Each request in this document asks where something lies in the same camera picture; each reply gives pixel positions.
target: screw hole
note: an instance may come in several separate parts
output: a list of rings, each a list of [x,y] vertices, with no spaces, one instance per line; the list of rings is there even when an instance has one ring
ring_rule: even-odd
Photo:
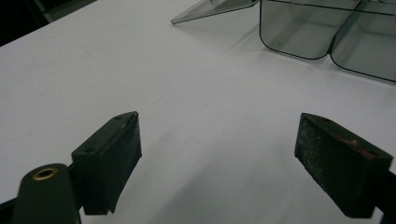
[[[85,148],[84,152],[86,153],[93,153],[95,151],[94,147]]]
[[[56,168],[46,168],[43,170],[38,171],[33,175],[33,180],[40,181],[51,178],[58,173],[58,169]]]
[[[210,0],[210,4],[212,6],[218,6],[219,5],[219,0]]]

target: white surface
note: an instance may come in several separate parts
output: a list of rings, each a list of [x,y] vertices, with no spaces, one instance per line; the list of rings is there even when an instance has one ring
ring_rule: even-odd
[[[396,86],[266,49],[258,5],[173,26],[195,2],[99,0],[0,48],[0,202],[136,110],[143,158],[83,223],[378,223],[344,217],[293,150],[307,112],[396,155]]]

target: transparent plastic container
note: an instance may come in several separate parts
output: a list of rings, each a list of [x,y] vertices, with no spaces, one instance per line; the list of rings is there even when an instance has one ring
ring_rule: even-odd
[[[262,43],[396,82],[396,4],[384,1],[261,0]]]

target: worn gripper pad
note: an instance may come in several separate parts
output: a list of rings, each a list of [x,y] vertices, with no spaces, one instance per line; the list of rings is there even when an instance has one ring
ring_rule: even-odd
[[[122,190],[142,156],[138,114],[109,120],[72,153],[76,174],[84,175],[86,215],[114,213]]]
[[[387,152],[329,119],[302,114],[294,154],[346,216],[372,216],[376,184],[392,161]]]

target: brass insert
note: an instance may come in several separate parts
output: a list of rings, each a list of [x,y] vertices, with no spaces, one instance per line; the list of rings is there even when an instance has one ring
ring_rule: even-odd
[[[58,169],[56,169],[56,168],[52,168],[52,167],[45,168],[45,169],[42,169],[42,170],[38,171],[37,173],[35,173],[33,175],[33,180],[36,180],[36,181],[45,180],[45,179],[55,176],[56,173],[58,173]]]

